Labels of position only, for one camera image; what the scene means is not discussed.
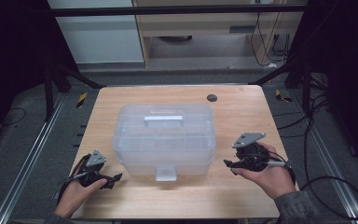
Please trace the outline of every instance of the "human hand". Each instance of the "human hand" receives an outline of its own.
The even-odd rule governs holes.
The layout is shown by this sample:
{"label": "human hand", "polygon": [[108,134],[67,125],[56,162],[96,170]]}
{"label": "human hand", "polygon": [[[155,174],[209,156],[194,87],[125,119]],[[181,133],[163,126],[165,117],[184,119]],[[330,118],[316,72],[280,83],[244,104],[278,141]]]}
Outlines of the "human hand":
{"label": "human hand", "polygon": [[84,188],[77,179],[72,181],[62,194],[61,200],[54,213],[60,217],[71,217],[72,214],[83,204],[83,202],[88,199],[92,192],[100,189],[106,182],[107,179],[99,179]]}
{"label": "human hand", "polygon": [[[258,144],[266,150],[276,153],[275,147],[261,142],[258,142]],[[261,172],[253,172],[242,168],[232,168],[231,171],[255,182],[271,199],[296,191],[289,172],[280,166],[267,166]]]}

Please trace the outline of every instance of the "sleeve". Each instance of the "sleeve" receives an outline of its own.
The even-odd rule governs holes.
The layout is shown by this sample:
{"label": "sleeve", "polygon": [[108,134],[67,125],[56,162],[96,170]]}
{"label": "sleeve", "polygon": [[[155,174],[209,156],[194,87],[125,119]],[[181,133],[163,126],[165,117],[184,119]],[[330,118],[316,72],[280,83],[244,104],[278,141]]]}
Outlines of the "sleeve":
{"label": "sleeve", "polygon": [[51,213],[48,218],[45,219],[44,224],[75,224],[75,222]]}
{"label": "sleeve", "polygon": [[321,213],[306,191],[296,191],[275,199],[275,204],[286,224],[321,224]]}

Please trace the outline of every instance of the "box handle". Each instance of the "box handle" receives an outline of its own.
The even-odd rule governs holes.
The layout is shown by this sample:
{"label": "box handle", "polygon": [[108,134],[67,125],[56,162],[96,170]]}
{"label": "box handle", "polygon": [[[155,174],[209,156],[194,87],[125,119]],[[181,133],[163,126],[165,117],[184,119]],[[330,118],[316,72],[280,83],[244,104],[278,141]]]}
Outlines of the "box handle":
{"label": "box handle", "polygon": [[157,181],[176,181],[176,167],[173,164],[160,164],[156,167]]}
{"label": "box handle", "polygon": [[184,126],[183,116],[145,116],[145,126],[152,128],[179,128]]}

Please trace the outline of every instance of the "handheld controller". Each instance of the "handheld controller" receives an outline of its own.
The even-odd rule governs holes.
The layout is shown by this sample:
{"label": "handheld controller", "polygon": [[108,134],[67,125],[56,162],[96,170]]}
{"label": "handheld controller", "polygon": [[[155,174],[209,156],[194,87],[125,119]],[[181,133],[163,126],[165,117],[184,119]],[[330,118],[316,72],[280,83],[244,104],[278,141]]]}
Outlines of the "handheld controller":
{"label": "handheld controller", "polygon": [[94,152],[87,157],[86,161],[84,161],[79,168],[81,177],[79,177],[78,180],[83,187],[87,187],[95,181],[105,178],[107,182],[102,186],[102,189],[111,189],[115,185],[115,182],[118,182],[122,177],[122,174],[113,177],[100,174],[100,170],[103,168],[106,158],[98,150],[94,150]]}
{"label": "handheld controller", "polygon": [[240,160],[223,160],[223,162],[229,168],[244,168],[255,172],[264,170],[269,165],[271,157],[269,152],[256,141],[265,136],[264,133],[242,133],[232,145],[233,148],[237,149],[236,156]]}

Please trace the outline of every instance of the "left hand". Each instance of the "left hand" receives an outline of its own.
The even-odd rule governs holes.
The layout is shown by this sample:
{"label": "left hand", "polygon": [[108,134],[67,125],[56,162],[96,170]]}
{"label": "left hand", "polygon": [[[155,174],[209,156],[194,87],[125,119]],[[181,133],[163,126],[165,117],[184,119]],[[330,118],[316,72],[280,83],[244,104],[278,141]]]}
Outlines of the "left hand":
{"label": "left hand", "polygon": [[100,179],[84,188],[80,185],[78,180],[72,181],[62,194],[61,200],[54,213],[60,217],[70,218],[83,202],[88,199],[92,192],[100,189],[106,182],[107,179]]}

